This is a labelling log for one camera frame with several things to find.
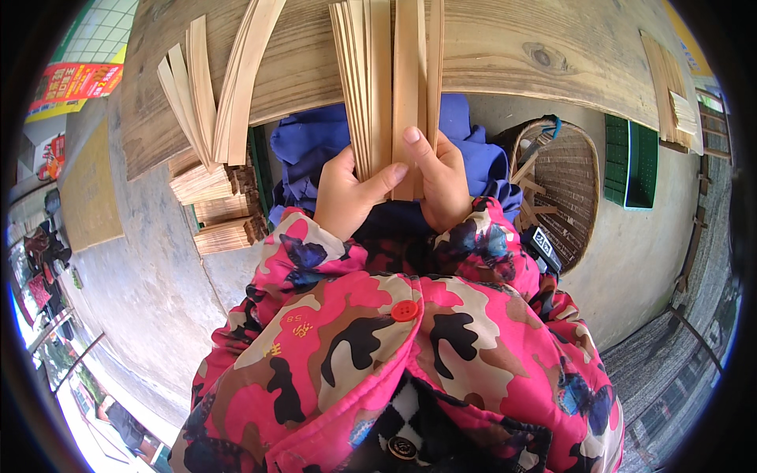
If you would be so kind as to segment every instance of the blue cloth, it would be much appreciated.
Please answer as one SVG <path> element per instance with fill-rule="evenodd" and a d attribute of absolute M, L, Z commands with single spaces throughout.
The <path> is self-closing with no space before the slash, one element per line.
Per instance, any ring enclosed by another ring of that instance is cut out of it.
<path fill-rule="evenodd" d="M 439 129 L 463 153 L 470 195 L 497 198 L 505 218 L 512 222 L 523 193 L 507 181 L 509 166 L 504 150 L 486 143 L 483 126 L 471 128 L 465 95 L 441 96 Z M 316 209 L 323 164 L 349 144 L 344 104 L 306 110 L 279 122 L 271 134 L 271 149 L 282 162 L 282 180 L 273 190 L 274 208 L 270 212 L 274 225 L 279 224 L 286 207 Z M 433 233 L 417 201 L 389 201 L 373 207 L 355 238 L 407 238 Z"/>

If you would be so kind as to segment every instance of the fingernail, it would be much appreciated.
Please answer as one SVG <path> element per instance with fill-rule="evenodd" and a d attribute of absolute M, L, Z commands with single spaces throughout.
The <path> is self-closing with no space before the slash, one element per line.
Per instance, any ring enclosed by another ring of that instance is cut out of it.
<path fill-rule="evenodd" d="M 421 139 L 421 132 L 415 126 L 408 126 L 405 128 L 403 136 L 405 137 L 406 142 L 412 144 Z"/>
<path fill-rule="evenodd" d="M 397 181 L 404 179 L 408 169 L 409 167 L 405 163 L 400 163 L 399 166 L 394 168 L 394 175 L 397 177 Z"/>

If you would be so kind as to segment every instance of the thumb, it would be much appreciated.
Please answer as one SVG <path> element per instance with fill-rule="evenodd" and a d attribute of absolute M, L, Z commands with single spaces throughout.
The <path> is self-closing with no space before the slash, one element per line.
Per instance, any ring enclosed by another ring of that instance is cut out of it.
<path fill-rule="evenodd" d="M 433 179 L 439 173 L 440 166 L 443 166 L 443 164 L 436 157 L 428 140 L 415 126 L 405 128 L 403 138 L 405 149 L 410 152 L 411 158 L 418 163 L 418 167 L 421 168 L 423 175 L 427 179 Z"/>
<path fill-rule="evenodd" d="M 360 184 L 360 191 L 371 202 L 379 201 L 397 184 L 402 182 L 408 171 L 405 163 L 394 163 L 382 169 L 378 174 Z"/>

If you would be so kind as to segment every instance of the black button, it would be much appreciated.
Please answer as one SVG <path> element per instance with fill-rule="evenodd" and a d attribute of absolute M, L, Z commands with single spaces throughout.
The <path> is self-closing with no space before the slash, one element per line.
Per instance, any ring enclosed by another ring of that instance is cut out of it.
<path fill-rule="evenodd" d="M 418 454 L 418 449 L 413 445 L 413 442 L 403 437 L 392 437 L 389 439 L 387 447 L 392 455 L 402 460 L 412 460 Z"/>

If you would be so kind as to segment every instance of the hand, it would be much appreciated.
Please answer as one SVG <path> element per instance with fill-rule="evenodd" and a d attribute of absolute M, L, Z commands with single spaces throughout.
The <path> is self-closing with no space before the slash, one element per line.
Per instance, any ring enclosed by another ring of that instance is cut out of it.
<path fill-rule="evenodd" d="M 405 147 L 423 173 L 423 218 L 441 234 L 465 221 L 472 212 L 463 154 L 439 131 L 436 155 L 415 126 L 405 128 Z"/>
<path fill-rule="evenodd" d="M 405 163 L 395 163 L 362 184 L 352 172 L 355 154 L 347 146 L 323 165 L 318 185 L 316 213 L 313 220 L 324 230 L 342 241 L 366 221 L 374 205 L 386 200 L 386 194 L 407 174 Z"/>

